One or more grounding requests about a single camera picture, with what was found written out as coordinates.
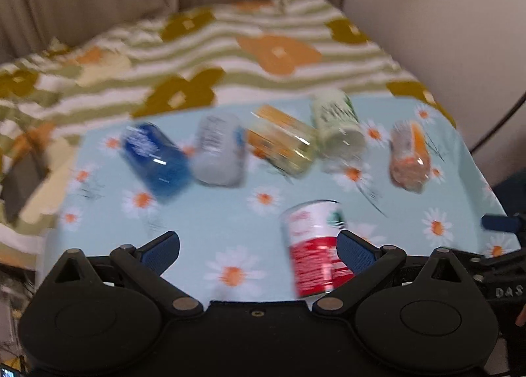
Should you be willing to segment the orange drink bottle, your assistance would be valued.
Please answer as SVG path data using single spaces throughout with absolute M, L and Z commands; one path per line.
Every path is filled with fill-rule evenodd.
M 404 120 L 393 126 L 389 170 L 395 186 L 417 193 L 424 189 L 431 172 L 431 157 L 418 122 Z

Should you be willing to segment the striped floral bed quilt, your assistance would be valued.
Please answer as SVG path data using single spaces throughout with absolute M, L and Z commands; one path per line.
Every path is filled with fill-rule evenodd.
M 14 222 L 1 261 L 34 270 L 83 135 L 137 115 L 310 94 L 388 93 L 439 111 L 427 87 L 328 0 L 263 0 L 193 8 L 121 24 L 74 48 L 1 67 L 1 169 L 30 143 L 51 148 L 52 174 Z

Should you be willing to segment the white label clear bottle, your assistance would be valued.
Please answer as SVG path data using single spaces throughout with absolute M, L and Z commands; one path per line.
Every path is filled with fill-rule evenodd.
M 198 127 L 193 177 L 208 186 L 238 186 L 242 183 L 246 154 L 245 129 L 234 114 L 212 113 Z

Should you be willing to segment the orange label yellow bottle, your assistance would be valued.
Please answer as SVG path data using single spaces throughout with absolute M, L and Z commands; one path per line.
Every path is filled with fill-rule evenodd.
M 317 154 L 317 131 L 310 125 L 265 104 L 255 110 L 247 132 L 252 152 L 292 177 L 302 177 Z

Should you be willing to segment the green label pale bottle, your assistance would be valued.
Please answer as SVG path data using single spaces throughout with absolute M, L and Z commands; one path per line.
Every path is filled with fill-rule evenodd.
M 357 162 L 367 142 L 349 96 L 340 89 L 316 92 L 311 98 L 311 112 L 325 161 L 335 167 Z

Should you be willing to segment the daisy print blue tablecloth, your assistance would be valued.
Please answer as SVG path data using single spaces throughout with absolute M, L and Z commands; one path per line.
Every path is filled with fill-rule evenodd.
M 355 95 L 358 118 L 372 130 L 361 163 L 342 173 L 313 165 L 300 178 L 249 158 L 238 187 L 192 182 L 174 198 L 157 201 L 126 163 L 119 147 L 124 124 L 87 133 L 71 173 L 54 231 L 46 237 L 41 270 L 47 273 L 68 249 L 103 256 L 122 244 L 141 246 L 168 231 L 178 234 L 178 260 L 167 281 L 200 302 L 281 301 L 296 291 L 289 242 L 281 217 L 290 208 L 320 201 L 329 215 L 317 226 L 347 224 L 371 243 L 394 244 L 427 256 L 449 246 L 486 257 L 515 251 L 513 235 L 483 229 L 481 218 L 502 207 L 462 138 L 431 106 L 386 94 Z M 394 186 L 389 174 L 392 126 L 419 114 L 432 157 L 422 192 Z

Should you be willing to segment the blue plastic bottle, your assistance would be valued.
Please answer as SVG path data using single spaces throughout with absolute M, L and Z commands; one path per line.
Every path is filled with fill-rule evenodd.
M 126 126 L 120 143 L 125 162 L 157 201 L 170 201 L 190 185 L 189 159 L 153 123 Z

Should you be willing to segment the red label water bottle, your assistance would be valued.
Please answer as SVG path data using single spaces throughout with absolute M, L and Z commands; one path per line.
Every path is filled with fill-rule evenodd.
M 328 293 L 354 277 L 336 250 L 337 236 L 347 228 L 337 201 L 308 201 L 280 217 L 300 298 Z

